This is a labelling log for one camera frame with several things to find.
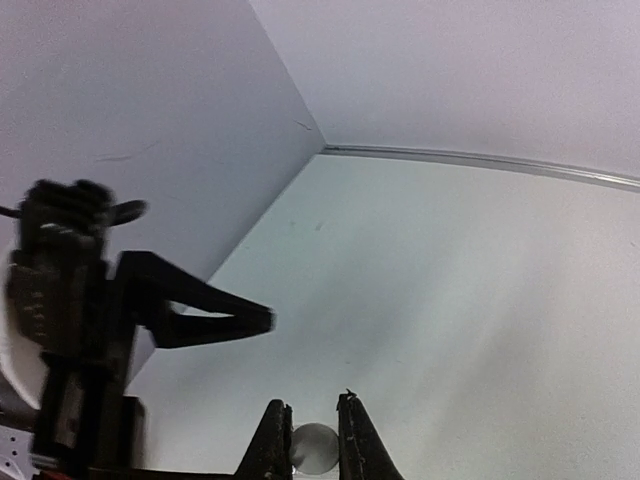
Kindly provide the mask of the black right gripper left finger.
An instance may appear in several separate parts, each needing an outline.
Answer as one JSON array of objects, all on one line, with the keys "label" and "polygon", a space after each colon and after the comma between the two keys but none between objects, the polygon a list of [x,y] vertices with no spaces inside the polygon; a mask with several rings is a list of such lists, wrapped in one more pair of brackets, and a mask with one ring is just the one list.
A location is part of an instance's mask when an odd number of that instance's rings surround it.
[{"label": "black right gripper left finger", "polygon": [[234,473],[234,478],[291,479],[291,435],[292,408],[283,400],[271,400]]}]

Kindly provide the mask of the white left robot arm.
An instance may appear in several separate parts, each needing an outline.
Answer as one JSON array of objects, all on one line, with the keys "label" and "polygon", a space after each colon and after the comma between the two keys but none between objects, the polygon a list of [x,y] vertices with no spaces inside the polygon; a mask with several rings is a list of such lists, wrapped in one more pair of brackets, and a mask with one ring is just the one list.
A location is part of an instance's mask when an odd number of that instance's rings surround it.
[{"label": "white left robot arm", "polygon": [[1,371],[33,409],[30,459],[51,478],[133,466],[144,410],[126,395],[136,332],[177,349],[265,334],[266,306],[216,289],[150,251],[104,256],[110,230],[140,218],[98,183],[36,182],[1,259]]}]

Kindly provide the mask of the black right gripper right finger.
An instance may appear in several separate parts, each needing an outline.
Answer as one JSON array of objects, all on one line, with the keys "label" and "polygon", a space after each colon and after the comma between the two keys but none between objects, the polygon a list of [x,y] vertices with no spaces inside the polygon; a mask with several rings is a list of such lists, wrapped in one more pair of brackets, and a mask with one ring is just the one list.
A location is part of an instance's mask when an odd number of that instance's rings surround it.
[{"label": "black right gripper right finger", "polygon": [[339,479],[403,480],[357,394],[340,394],[336,410]]}]

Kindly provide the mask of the white nail polish cap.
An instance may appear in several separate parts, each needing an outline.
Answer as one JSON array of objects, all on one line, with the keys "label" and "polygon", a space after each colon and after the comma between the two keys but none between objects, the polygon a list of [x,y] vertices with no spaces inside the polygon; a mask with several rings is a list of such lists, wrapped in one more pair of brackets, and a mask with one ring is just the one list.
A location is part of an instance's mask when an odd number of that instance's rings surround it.
[{"label": "white nail polish cap", "polygon": [[338,434],[320,423],[301,425],[292,433],[289,457],[297,472],[326,474],[339,462]]}]

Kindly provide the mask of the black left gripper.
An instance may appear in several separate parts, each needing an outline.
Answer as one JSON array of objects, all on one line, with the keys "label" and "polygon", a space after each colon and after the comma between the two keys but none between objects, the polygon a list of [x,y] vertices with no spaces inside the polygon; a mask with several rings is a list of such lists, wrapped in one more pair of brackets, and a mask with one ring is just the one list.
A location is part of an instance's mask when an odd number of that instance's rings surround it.
[{"label": "black left gripper", "polygon": [[[143,200],[116,201],[89,180],[39,180],[5,215],[18,222],[9,256],[8,303],[21,336],[46,366],[31,461],[42,479],[86,479],[119,461],[134,327],[121,321],[103,257],[111,228],[140,218]],[[150,251],[126,251],[134,318],[161,349],[225,343],[269,333],[266,306],[216,289]]]}]

